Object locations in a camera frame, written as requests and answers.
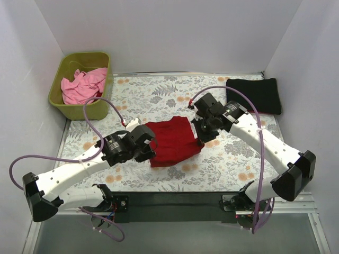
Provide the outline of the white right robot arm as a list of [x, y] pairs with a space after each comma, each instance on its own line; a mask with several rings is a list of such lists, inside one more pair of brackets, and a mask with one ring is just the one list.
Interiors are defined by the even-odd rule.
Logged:
[[294, 201], [313, 179], [316, 156], [309, 150], [300, 152], [265, 129], [259, 129], [257, 121], [247, 109], [237, 102], [222, 105], [210, 93], [195, 103], [189, 103], [195, 111], [191, 121], [201, 144], [214, 140], [224, 130], [252, 147], [257, 152], [264, 148], [264, 158], [275, 169], [278, 176], [266, 179], [261, 184], [251, 181], [238, 194], [226, 201], [226, 205], [237, 210], [252, 210], [259, 201], [280, 197]]

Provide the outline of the red t shirt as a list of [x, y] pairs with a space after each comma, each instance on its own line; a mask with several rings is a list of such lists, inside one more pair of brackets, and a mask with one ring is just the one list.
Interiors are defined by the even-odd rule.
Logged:
[[174, 116], [169, 121], [146, 123], [155, 134], [151, 147], [156, 156], [150, 159], [152, 168], [170, 167], [199, 154], [204, 147], [194, 137], [187, 117]]

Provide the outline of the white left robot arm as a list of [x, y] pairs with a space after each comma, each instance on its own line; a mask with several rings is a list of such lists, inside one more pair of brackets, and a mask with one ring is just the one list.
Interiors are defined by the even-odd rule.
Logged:
[[155, 156], [150, 143], [154, 132], [146, 125], [138, 125], [131, 131], [117, 131], [99, 140], [74, 163], [64, 164], [43, 174], [28, 173], [23, 176], [23, 189], [32, 218], [42, 222], [53, 217], [59, 210], [92, 207], [106, 212], [118, 201], [105, 184], [90, 188], [71, 187], [101, 170], [131, 159], [144, 162]]

